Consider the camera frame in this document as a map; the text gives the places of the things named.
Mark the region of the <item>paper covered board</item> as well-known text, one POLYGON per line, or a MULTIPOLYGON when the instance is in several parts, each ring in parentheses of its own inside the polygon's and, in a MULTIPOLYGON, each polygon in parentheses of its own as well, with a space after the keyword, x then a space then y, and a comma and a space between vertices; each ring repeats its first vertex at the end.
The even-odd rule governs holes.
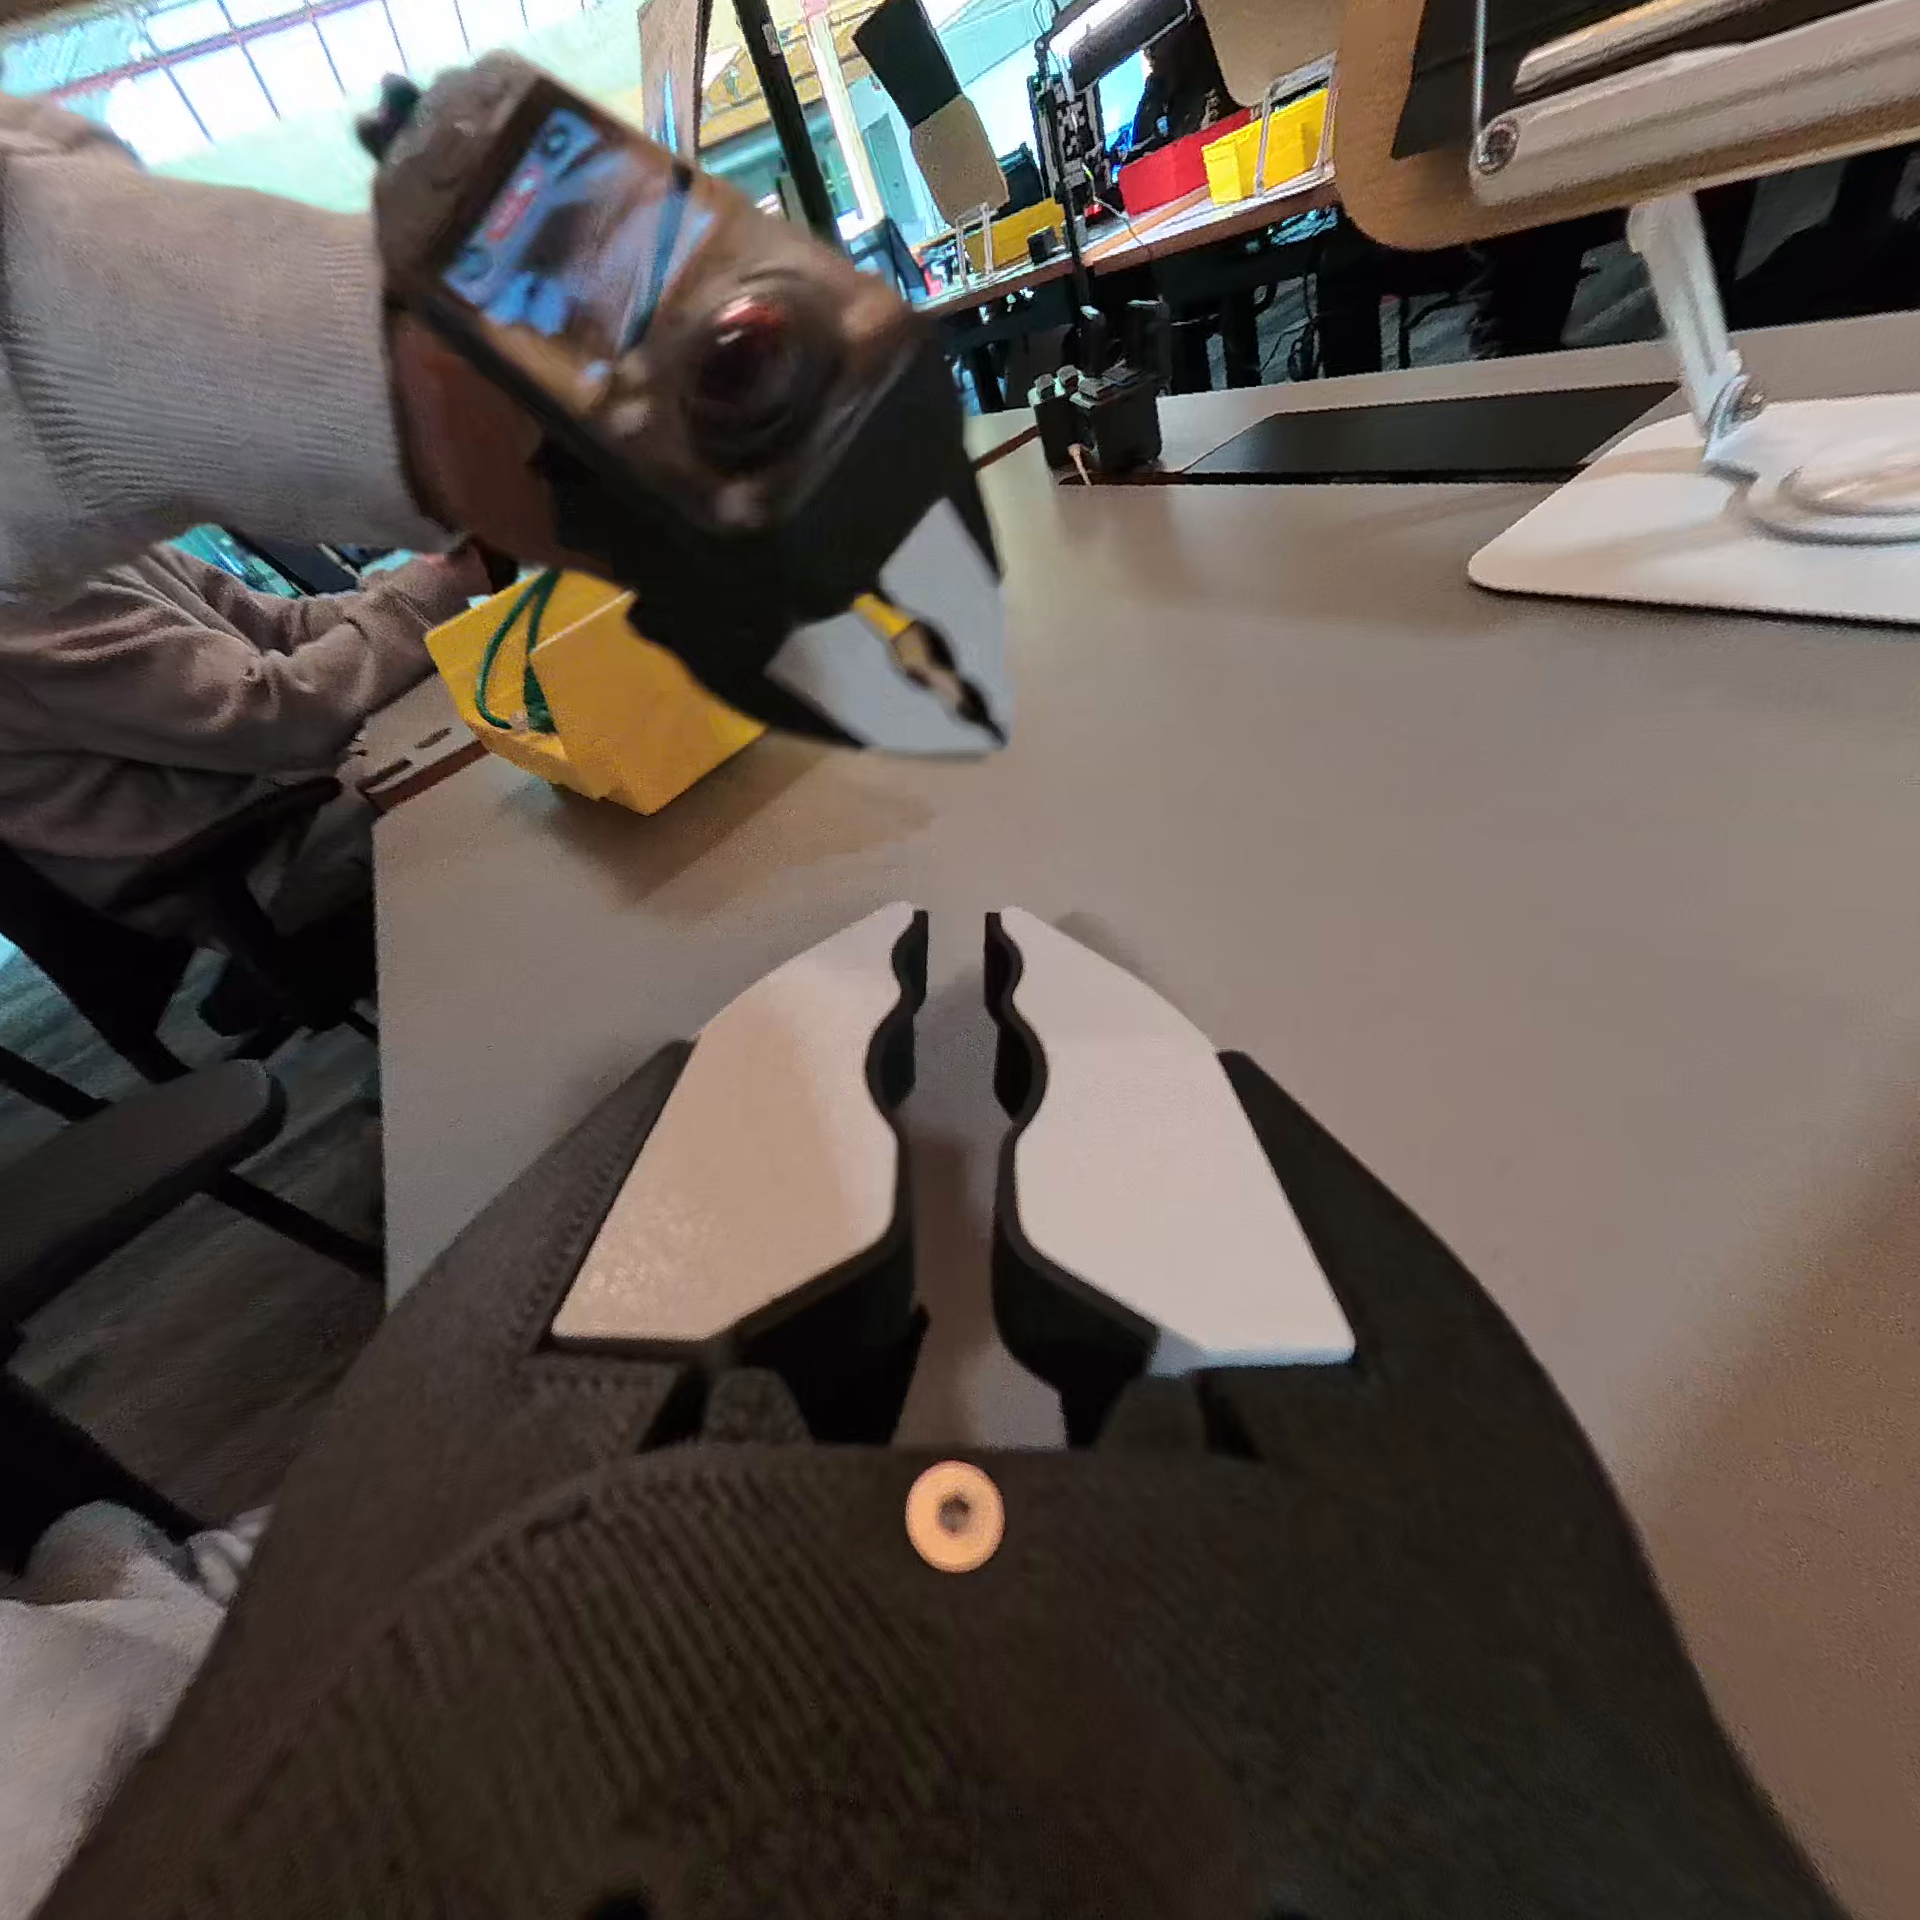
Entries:
POLYGON ((698 157, 714 2, 641 2, 635 115, 655 143, 698 157))

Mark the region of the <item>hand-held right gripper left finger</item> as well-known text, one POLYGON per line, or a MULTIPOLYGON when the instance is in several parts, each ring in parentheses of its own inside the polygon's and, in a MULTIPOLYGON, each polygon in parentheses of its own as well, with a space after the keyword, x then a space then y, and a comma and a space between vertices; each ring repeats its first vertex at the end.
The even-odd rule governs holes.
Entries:
POLYGON ((548 1344, 763 1371, 812 1437, 887 1445, 928 1330, 898 1118, 927 985, 928 911, 887 902, 714 1014, 548 1344))

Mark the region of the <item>black slanted pole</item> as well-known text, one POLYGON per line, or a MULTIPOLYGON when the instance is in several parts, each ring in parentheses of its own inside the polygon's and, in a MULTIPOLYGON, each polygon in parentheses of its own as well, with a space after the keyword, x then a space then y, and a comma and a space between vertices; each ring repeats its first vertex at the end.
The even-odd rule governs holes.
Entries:
POLYGON ((766 105, 784 159, 791 197, 801 208, 806 226, 822 234, 831 247, 840 249, 842 234, 832 210, 832 197, 827 191, 818 152, 812 145, 807 113, 782 48, 772 3, 734 2, 734 8, 740 38, 759 80, 759 96, 766 105))

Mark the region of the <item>black pole clamp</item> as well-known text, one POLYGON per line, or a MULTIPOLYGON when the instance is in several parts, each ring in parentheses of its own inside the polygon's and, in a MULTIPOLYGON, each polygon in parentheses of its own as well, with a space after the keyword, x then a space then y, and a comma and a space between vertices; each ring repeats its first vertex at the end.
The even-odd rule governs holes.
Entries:
POLYGON ((1073 336, 1063 363, 1032 391, 1048 466, 1083 480, 1124 480, 1159 466, 1161 397, 1170 383, 1170 312, 1161 297, 1107 307, 1092 297, 1088 215, 1118 211, 1098 96, 1074 89, 1042 56, 1032 83, 1042 157, 1060 206, 1058 250, 1067 262, 1073 336))

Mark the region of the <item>person's left forearm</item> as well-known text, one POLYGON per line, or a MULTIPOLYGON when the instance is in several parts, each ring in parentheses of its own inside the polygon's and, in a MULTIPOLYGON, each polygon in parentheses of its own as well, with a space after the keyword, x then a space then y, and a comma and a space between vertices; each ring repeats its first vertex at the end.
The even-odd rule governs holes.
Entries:
POLYGON ((55 603, 202 523, 438 552, 372 221, 155 175, 3 101, 3 592, 55 603))

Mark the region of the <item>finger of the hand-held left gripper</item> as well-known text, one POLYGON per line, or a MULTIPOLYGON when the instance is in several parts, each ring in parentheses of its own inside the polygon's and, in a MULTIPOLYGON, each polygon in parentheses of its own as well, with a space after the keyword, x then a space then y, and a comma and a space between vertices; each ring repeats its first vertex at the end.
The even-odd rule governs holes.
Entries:
POLYGON ((992 738, 1012 734, 1007 605, 991 542, 952 498, 938 498, 881 569, 881 593, 934 640, 956 686, 954 713, 992 738))
POLYGON ((991 709, 915 617, 889 625, 851 609, 796 629, 771 655, 769 680, 864 752, 979 758, 1000 750, 991 709))

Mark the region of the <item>long work table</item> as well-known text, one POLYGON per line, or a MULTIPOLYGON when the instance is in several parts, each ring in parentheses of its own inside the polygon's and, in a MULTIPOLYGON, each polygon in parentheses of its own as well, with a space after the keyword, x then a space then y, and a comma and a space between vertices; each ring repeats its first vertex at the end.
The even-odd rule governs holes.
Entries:
MULTIPOLYGON (((1211 249, 1336 203, 1332 159, 1235 203, 1214 203, 1199 190, 1098 238, 1090 247, 1083 247, 1082 264, 1090 277, 1130 272, 1164 258, 1211 249)), ((956 283, 942 295, 916 301, 915 307, 927 319, 954 319, 1022 297, 1071 273, 1073 255, 1058 249, 1044 259, 1024 258, 995 273, 956 283)))

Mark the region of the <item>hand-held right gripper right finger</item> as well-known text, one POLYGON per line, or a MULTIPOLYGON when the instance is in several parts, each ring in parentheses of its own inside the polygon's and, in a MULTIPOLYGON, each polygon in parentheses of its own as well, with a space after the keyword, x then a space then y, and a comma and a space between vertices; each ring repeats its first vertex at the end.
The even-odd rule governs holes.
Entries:
POLYGON ((1208 1033, 1022 907, 983 923, 1007 1118, 1002 1346, 1090 1445, 1143 1378, 1353 1362, 1359 1338, 1208 1033))

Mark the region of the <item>person's left hand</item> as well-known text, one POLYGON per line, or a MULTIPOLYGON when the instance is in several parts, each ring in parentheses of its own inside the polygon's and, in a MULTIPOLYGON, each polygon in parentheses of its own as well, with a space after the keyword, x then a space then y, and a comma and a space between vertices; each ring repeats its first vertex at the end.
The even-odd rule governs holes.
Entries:
POLYGON ((432 327, 386 314, 393 410, 407 483, 438 526, 503 560, 563 569, 543 427, 432 327))

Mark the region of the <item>large yellow plastic bin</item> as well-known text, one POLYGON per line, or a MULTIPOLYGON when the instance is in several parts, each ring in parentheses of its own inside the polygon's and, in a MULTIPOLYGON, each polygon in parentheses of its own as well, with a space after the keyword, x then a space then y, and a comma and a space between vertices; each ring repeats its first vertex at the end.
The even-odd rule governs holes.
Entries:
POLYGON ((652 816, 743 754, 763 723, 638 634, 634 595, 543 571, 426 638, 473 738, 527 775, 652 816))

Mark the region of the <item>white metal stand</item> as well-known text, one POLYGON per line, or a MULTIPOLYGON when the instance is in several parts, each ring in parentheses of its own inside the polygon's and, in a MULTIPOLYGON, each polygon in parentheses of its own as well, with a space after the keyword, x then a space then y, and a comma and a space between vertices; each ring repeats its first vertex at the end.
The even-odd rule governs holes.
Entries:
POLYGON ((1470 561, 1488 592, 1918 623, 1918 395, 1770 399, 1721 312, 1691 197, 1633 206, 1691 422, 1587 463, 1470 561))

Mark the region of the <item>small yellow bin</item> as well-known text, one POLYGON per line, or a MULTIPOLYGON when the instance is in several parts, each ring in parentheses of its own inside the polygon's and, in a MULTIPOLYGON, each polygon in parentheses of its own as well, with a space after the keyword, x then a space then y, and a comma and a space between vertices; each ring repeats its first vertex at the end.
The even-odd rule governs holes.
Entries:
POLYGON ((1329 96, 1330 83, 1315 87, 1206 142, 1209 201, 1225 208, 1307 175, 1324 157, 1329 96))
POLYGON ((971 279, 1016 272, 1066 250, 1066 211, 1056 199, 1030 208, 1000 211, 975 208, 956 226, 956 239, 971 279))

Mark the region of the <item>black and wood panel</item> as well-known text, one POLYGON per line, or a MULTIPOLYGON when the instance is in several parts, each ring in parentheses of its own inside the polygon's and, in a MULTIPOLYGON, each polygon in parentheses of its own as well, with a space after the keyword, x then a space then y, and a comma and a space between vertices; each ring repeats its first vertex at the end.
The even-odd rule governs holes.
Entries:
POLYGON ((900 111, 935 208, 948 224, 996 211, 1007 181, 985 123, 960 87, 924 2, 883 2, 854 34, 860 56, 900 111))

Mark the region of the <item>small red bin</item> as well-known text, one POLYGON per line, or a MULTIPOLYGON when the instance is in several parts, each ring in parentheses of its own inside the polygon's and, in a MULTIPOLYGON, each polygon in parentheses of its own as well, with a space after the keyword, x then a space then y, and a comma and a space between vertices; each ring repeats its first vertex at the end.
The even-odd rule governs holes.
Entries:
POLYGON ((1206 145, 1243 127, 1249 120, 1250 111, 1236 109, 1206 127, 1164 139, 1159 145, 1135 149, 1115 175, 1122 208, 1139 218, 1196 190, 1208 190, 1206 145))

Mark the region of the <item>black desk lamp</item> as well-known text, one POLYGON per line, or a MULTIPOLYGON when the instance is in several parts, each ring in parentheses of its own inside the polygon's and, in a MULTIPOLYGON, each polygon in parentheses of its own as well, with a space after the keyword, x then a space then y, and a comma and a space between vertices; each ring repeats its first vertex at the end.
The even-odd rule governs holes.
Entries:
POLYGON ((1193 2, 1071 2, 1044 27, 1041 45, 1067 87, 1083 90, 1188 16, 1193 2))

